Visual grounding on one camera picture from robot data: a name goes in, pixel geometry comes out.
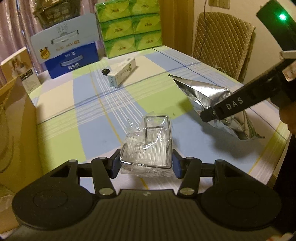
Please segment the person right hand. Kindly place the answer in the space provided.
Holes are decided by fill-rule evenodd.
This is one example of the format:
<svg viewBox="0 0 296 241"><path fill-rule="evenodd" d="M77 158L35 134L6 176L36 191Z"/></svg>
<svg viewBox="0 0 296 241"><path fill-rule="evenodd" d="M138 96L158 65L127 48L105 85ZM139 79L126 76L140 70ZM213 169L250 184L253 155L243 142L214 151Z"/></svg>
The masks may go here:
<svg viewBox="0 0 296 241"><path fill-rule="evenodd" d="M287 124L288 130L295 135L296 134L296 102L287 105L284 108L280 108L279 111L280 120Z"/></svg>

